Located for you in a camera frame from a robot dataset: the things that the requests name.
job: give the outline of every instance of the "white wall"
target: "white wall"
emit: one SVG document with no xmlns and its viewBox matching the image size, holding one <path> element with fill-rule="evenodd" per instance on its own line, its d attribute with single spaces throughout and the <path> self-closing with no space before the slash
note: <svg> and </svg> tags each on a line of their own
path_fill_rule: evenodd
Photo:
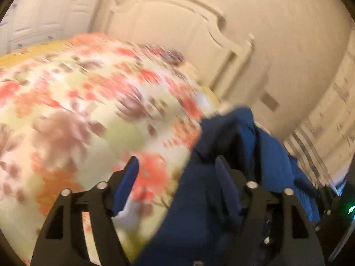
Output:
<svg viewBox="0 0 355 266">
<path fill-rule="evenodd" d="M 100 29 L 110 0 L 95 21 Z M 315 106 L 342 60 L 352 19 L 340 0 L 207 0 L 227 15 L 224 34 L 242 43 L 248 33 L 255 51 L 230 100 L 253 104 L 252 110 L 278 138 L 287 137 Z M 279 103 L 272 112 L 246 93 L 271 62 L 266 91 Z"/>
</svg>

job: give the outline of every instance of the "metal screw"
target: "metal screw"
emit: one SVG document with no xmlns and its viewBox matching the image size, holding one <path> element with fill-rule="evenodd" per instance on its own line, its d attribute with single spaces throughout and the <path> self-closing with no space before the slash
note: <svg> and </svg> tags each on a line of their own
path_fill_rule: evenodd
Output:
<svg viewBox="0 0 355 266">
<path fill-rule="evenodd" d="M 63 191 L 61 191 L 61 195 L 62 196 L 69 196 L 71 193 L 71 190 L 70 189 L 64 189 Z"/>
<path fill-rule="evenodd" d="M 258 183 L 254 182 L 254 181 L 248 181 L 246 183 L 246 186 L 250 189 L 256 189 L 256 188 L 258 188 L 259 185 L 258 185 Z"/>
<path fill-rule="evenodd" d="M 99 184 L 97 184 L 97 188 L 100 190 L 105 189 L 108 186 L 107 182 L 100 182 Z"/>
<path fill-rule="evenodd" d="M 295 192 L 294 192 L 292 189 L 290 189 L 290 188 L 286 188 L 286 189 L 284 190 L 284 193 L 285 193 L 287 196 L 292 196 Z"/>
</svg>

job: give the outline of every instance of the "floral bedspread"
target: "floral bedspread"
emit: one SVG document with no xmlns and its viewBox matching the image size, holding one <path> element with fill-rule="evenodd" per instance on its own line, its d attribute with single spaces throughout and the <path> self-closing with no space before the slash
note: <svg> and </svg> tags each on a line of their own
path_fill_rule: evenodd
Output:
<svg viewBox="0 0 355 266">
<path fill-rule="evenodd" d="M 133 260 L 164 219 L 200 119 L 214 111 L 206 95 L 160 57 L 101 34 L 3 67 L 0 79 L 0 228 L 15 252 L 29 264 L 62 189 L 90 189 L 135 155 L 139 175 L 113 218 Z M 83 224 L 99 264 L 87 213 Z"/>
</svg>

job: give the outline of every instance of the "blue cloth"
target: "blue cloth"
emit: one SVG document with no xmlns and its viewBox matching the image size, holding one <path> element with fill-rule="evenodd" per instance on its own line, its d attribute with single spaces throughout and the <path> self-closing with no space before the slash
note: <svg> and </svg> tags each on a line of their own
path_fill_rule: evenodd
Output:
<svg viewBox="0 0 355 266">
<path fill-rule="evenodd" d="M 232 169 L 269 191 L 292 188 L 309 219 L 319 220 L 312 184 L 295 158 L 254 124 L 249 108 L 204 119 L 202 135 L 192 150 L 172 205 L 156 235 L 134 262 L 135 266 L 223 265 L 237 226 L 223 200 L 214 167 L 223 155 Z"/>
</svg>

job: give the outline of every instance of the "cabinet door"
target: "cabinet door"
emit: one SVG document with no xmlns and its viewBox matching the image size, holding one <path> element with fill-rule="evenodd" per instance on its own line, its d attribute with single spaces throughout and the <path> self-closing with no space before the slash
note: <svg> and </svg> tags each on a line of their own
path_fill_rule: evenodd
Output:
<svg viewBox="0 0 355 266">
<path fill-rule="evenodd" d="M 16 39 L 37 31 L 37 17 L 42 0 L 15 0 L 10 39 Z"/>
<path fill-rule="evenodd" d="M 72 0 L 70 12 L 64 29 L 64 38 L 78 33 L 87 33 L 98 0 Z"/>
<path fill-rule="evenodd" d="M 16 51 L 19 49 L 25 49 L 29 46 L 40 44 L 40 43 L 46 43 L 46 42 L 52 42 L 53 40 L 57 40 L 61 36 L 60 31 L 56 32 L 44 32 L 41 34 L 36 34 L 32 36 L 26 36 L 24 38 L 21 38 L 18 41 L 14 41 L 10 43 L 10 51 Z"/>
<path fill-rule="evenodd" d="M 38 17 L 38 30 L 48 31 L 62 28 L 70 2 L 71 0 L 43 0 Z"/>
<path fill-rule="evenodd" d="M 5 16 L 0 22 L 0 56 L 8 52 L 8 29 L 8 17 Z"/>
</svg>

